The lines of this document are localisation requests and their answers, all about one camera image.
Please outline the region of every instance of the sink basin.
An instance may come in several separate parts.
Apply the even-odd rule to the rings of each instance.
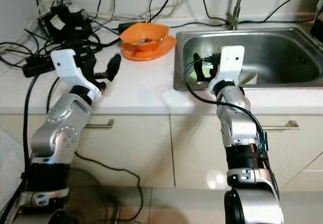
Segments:
[[[201,58],[219,53],[221,47],[243,45],[245,55],[240,78],[245,88],[323,87],[323,52],[317,43],[297,28],[241,31],[179,32],[176,35],[174,89],[187,90],[183,72],[196,52]],[[197,84],[194,69],[188,71],[194,90],[204,90],[207,82]]]

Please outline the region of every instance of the white countertop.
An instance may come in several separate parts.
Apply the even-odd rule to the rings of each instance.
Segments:
[[[291,27],[291,24],[241,25],[240,29]],[[170,29],[176,36],[178,31],[221,30],[219,27],[190,25]],[[109,42],[115,36],[100,31],[102,42]],[[106,64],[114,54],[119,53],[119,45],[114,45],[96,54],[95,71],[105,71]],[[94,114],[214,114],[214,105],[199,102],[189,92],[173,89],[175,48],[167,55],[146,62],[134,62],[122,58],[120,70],[112,84],[94,106]],[[0,114],[22,114],[26,92],[31,78],[25,78],[19,69],[10,69],[0,74]],[[37,80],[29,103],[30,114],[44,114],[49,89],[56,78],[55,72],[43,74]],[[53,105],[69,89],[61,82],[51,98]],[[323,114],[323,90],[303,89],[246,89],[254,114]],[[209,93],[199,91],[204,98],[213,98]]]

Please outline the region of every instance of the tiled floor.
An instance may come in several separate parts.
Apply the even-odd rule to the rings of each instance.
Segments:
[[[97,183],[88,181],[87,187],[77,186],[76,178],[69,207],[81,210],[84,223],[97,222],[105,217],[104,200]],[[119,218],[132,217],[140,206],[138,189],[135,187],[105,187],[106,196],[116,196],[120,205]],[[135,218],[144,224],[225,224],[223,191],[143,188],[143,209]],[[323,192],[281,193],[281,205],[285,224],[323,224]]]

